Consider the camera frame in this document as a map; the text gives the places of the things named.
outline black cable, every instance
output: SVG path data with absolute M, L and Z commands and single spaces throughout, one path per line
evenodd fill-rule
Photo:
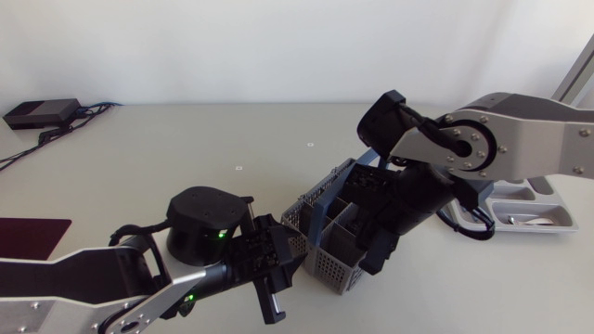
M 8 168 L 8 166 L 17 162 L 19 159 L 24 158 L 24 157 L 28 156 L 29 154 L 33 153 L 37 149 L 42 148 L 43 146 L 45 146 L 55 140 L 60 139 L 64 135 L 72 133 L 74 130 L 78 130 L 78 129 L 82 128 L 83 126 L 85 126 L 89 122 L 91 122 L 96 116 L 102 114 L 103 112 L 107 111 L 109 108 L 111 108 L 113 106 L 121 106 L 121 105 L 117 104 L 117 103 L 113 103 L 113 102 L 104 102 L 104 103 L 97 103 L 96 105 L 93 105 L 90 107 L 79 108 L 76 111 L 76 113 L 77 113 L 76 118 L 79 118 L 79 119 L 85 118 L 85 120 L 83 122 L 81 122 L 77 125 L 74 125 L 74 126 L 70 125 L 68 127 L 62 127 L 62 128 L 42 132 L 41 134 L 39 134 L 37 146 L 26 149 L 20 153 L 17 153 L 17 154 L 14 154 L 14 155 L 8 157 L 8 158 L 1 159 L 0 164 L 4 163 L 4 165 L 2 167 L 0 167 L 0 172 L 4 171 L 6 168 Z
M 439 125 L 436 121 L 421 116 L 418 112 L 416 112 L 411 107 L 407 106 L 405 103 L 400 103 L 400 109 L 408 114 L 410 117 L 413 118 L 414 122 L 416 123 L 415 126 L 419 131 L 424 134 L 429 140 L 434 142 L 434 144 L 451 150 L 452 152 L 456 153 L 458 156 L 463 157 L 467 156 L 468 152 L 466 152 L 465 148 L 459 144 L 459 142 L 444 134 L 440 131 Z
M 495 221 L 482 208 L 477 208 L 473 210 L 471 214 L 472 216 L 484 223 L 485 231 L 472 231 L 462 227 L 460 224 L 454 222 L 447 215 L 444 209 L 437 211 L 436 214 L 442 220 L 442 222 L 452 227 L 452 229 L 454 229 L 454 232 L 459 232 L 461 235 L 465 237 L 485 241 L 492 238 L 493 235 L 495 235 Z
M 124 236 L 142 236 L 150 235 L 153 233 L 161 232 L 165 228 L 171 227 L 171 222 L 165 220 L 164 222 L 156 225 L 139 227 L 136 225 L 124 225 L 118 228 L 117 231 L 113 232 L 110 237 L 110 246 L 115 246 L 120 243 L 120 239 Z
M 153 233 L 160 232 L 165 228 L 171 227 L 171 223 L 167 220 L 160 224 L 151 225 L 140 227 L 137 225 L 124 225 L 118 228 L 110 236 L 110 246 L 116 246 L 120 243 L 120 239 L 124 236 L 140 236 L 146 242 L 150 251 L 152 252 L 152 256 L 155 258 L 155 262 L 157 263 L 157 267 L 159 268 L 159 275 L 160 278 L 157 281 L 159 288 L 162 288 L 165 284 L 169 283 L 169 277 L 167 276 L 167 272 L 165 271 L 165 265 L 163 263 L 163 259 L 161 257 L 161 253 L 157 248 L 157 244 L 155 243 L 155 239 L 152 237 Z

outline black box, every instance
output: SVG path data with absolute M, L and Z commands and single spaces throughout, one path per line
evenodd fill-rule
M 76 110 L 80 107 L 76 98 L 28 101 L 19 104 L 3 118 L 13 130 L 61 127 L 74 120 Z

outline white table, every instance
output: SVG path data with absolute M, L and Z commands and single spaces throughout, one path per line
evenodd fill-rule
M 105 246 L 121 225 L 161 222 L 170 198 L 190 186 L 254 196 L 256 214 L 279 219 L 367 149 L 355 128 L 368 107 L 116 108 L 0 173 L 0 216 L 72 219 L 52 259 Z M 0 157 L 33 146 L 38 133 L 0 124 Z M 278 294 L 287 318 L 274 326 L 245 285 L 146 332 L 594 333 L 594 183 L 551 181 L 580 226 L 575 234 L 498 233 L 479 242 L 432 217 L 400 239 L 381 273 L 342 296 L 299 270 L 293 288 Z

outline spoon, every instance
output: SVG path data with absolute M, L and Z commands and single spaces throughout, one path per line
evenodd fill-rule
M 529 221 L 520 222 L 520 221 L 516 220 L 515 218 L 513 218 L 512 216 L 508 216 L 508 224 L 519 225 L 519 226 L 523 226 L 523 225 L 555 225 L 553 223 L 553 221 L 550 220 L 549 218 L 535 218 L 535 219 L 531 219 Z

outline white wall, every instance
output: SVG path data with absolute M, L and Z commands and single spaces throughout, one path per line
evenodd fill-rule
M 592 13 L 591 0 L 3 0 L 0 113 L 68 96 L 370 102 L 395 88 L 449 108 L 550 96 Z

